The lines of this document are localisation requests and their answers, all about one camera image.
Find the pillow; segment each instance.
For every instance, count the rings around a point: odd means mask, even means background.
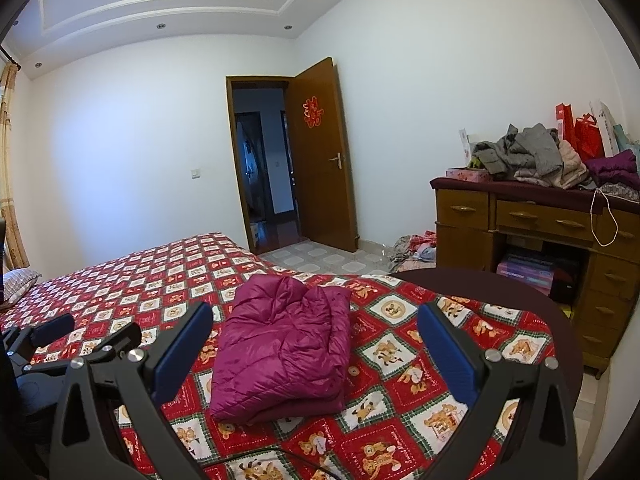
[[[42,276],[35,270],[15,269],[6,273],[2,279],[4,281],[4,303],[0,305],[0,310],[7,309],[18,303],[21,297],[31,290],[38,278]]]

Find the wooden door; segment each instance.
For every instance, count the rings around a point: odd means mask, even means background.
[[[351,165],[333,60],[293,78],[285,104],[301,234],[356,251]]]

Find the red paper cut decoration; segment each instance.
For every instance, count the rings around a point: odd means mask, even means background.
[[[313,96],[311,99],[307,99],[306,103],[302,105],[305,109],[305,123],[309,128],[314,126],[320,126],[322,122],[322,114],[324,114],[324,108],[318,108],[318,98]]]

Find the tiled floor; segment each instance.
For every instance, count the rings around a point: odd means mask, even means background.
[[[598,381],[589,374],[582,377],[582,388],[578,396],[578,402],[574,409],[575,434],[578,441],[578,455],[582,453],[584,441],[589,432],[591,417],[593,416],[593,407],[596,402],[596,393],[598,391]]]
[[[348,253],[309,240],[260,255],[268,262],[316,274],[386,274],[388,259],[359,250]]]
[[[271,251],[260,257],[281,267],[316,274],[386,274],[388,272],[386,270],[388,259],[382,256],[365,251],[348,253],[310,241]],[[597,391],[598,381],[592,375],[585,374],[574,409],[578,455],[582,452],[587,438]]]

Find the bedspread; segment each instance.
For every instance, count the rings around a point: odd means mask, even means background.
[[[308,285],[340,285],[353,291],[347,407],[335,416],[219,424],[207,407],[223,321],[231,312],[236,287],[252,274],[272,272],[290,274]],[[554,354],[548,327],[530,312],[445,298],[391,276],[287,270],[261,261],[220,233],[133,253],[39,284],[0,316],[0,325],[37,324],[70,312],[76,329],[38,349],[33,359],[53,361],[88,354],[130,321],[140,325],[142,346],[147,346],[177,322],[191,300],[210,303],[213,330],[178,395],[162,412],[194,459],[217,480],[326,478],[295,457],[260,452],[267,446],[305,456],[345,479],[418,478],[467,410],[448,392],[418,334],[415,314],[425,301],[438,301],[449,320],[483,348],[500,349],[505,357],[527,363]],[[505,403],[472,478],[494,463],[516,406],[517,400]],[[158,478],[124,407],[117,419],[137,468]],[[242,460],[214,464],[248,450],[256,451]]]

